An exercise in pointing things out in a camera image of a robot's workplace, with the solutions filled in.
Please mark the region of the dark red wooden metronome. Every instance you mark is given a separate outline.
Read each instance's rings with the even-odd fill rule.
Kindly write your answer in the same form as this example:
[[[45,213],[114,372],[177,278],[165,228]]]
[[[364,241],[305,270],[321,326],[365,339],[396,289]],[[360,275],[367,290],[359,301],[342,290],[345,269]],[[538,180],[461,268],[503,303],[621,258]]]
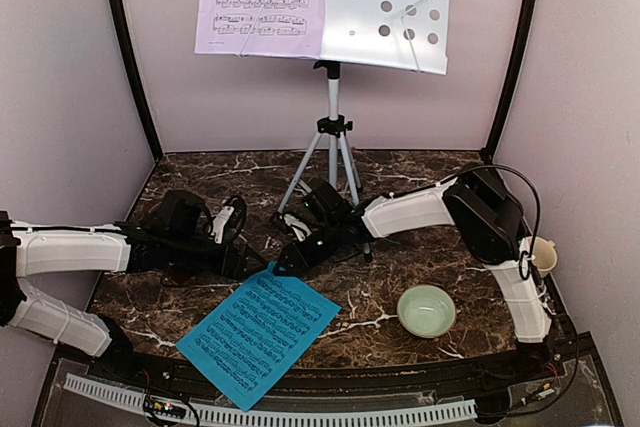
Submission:
[[[189,288],[198,279],[198,275],[193,272],[183,270],[167,270],[160,279],[160,285],[167,289]]]

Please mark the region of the light blue music stand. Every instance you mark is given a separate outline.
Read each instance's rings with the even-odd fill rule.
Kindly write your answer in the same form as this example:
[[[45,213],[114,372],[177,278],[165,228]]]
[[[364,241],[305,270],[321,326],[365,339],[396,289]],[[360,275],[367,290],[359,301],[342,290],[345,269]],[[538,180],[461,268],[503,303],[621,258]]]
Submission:
[[[447,71],[449,0],[325,0],[320,57],[326,73],[328,113],[300,162],[272,221],[286,228],[285,213],[299,217],[311,232],[319,224],[305,207],[309,181],[323,179],[336,190],[345,170],[351,203],[360,202],[362,183],[348,134],[353,128],[339,110],[341,68],[345,64],[387,67],[443,75]]]

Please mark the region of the purple sheet music page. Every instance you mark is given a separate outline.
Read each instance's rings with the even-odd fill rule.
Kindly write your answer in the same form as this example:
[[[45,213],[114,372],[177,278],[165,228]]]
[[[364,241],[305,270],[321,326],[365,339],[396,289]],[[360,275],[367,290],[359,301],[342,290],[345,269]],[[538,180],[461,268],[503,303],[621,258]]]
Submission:
[[[199,0],[195,52],[318,59],[325,0]]]

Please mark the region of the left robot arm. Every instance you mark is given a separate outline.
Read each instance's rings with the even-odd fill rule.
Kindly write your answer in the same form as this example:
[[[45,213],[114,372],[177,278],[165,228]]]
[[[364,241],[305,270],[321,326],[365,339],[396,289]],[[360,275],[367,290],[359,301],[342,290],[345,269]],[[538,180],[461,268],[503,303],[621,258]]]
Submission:
[[[243,281],[267,266],[240,241],[247,205],[228,199],[217,214],[203,198],[170,190],[139,222],[100,226],[33,225],[1,214],[1,324],[101,358],[120,383],[141,374],[140,359],[109,317],[81,311],[28,282],[45,273],[138,274],[172,268],[185,277],[212,273]]]

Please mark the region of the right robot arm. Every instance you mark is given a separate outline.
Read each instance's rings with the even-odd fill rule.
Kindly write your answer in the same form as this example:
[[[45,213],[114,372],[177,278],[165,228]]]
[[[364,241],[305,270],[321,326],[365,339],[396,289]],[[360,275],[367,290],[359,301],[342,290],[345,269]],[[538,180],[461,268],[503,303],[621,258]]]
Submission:
[[[401,232],[436,226],[455,227],[470,255],[495,277],[511,313],[516,339],[527,344],[510,360],[521,381],[534,379],[549,363],[543,343],[552,313],[532,264],[537,229],[528,229],[522,203],[507,188],[503,165],[477,165],[439,182],[402,193],[384,193],[358,206],[328,182],[315,180],[304,203],[319,227],[281,251],[272,269],[300,276],[349,244],[365,244]]]

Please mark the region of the blue sheet music page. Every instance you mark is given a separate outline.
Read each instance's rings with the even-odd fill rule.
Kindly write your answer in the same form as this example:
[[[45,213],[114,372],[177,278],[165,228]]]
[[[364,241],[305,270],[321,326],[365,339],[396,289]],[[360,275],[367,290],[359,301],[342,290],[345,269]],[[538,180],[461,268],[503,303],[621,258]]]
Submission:
[[[325,331],[341,307],[274,263],[244,281],[177,350],[235,407],[253,408]]]

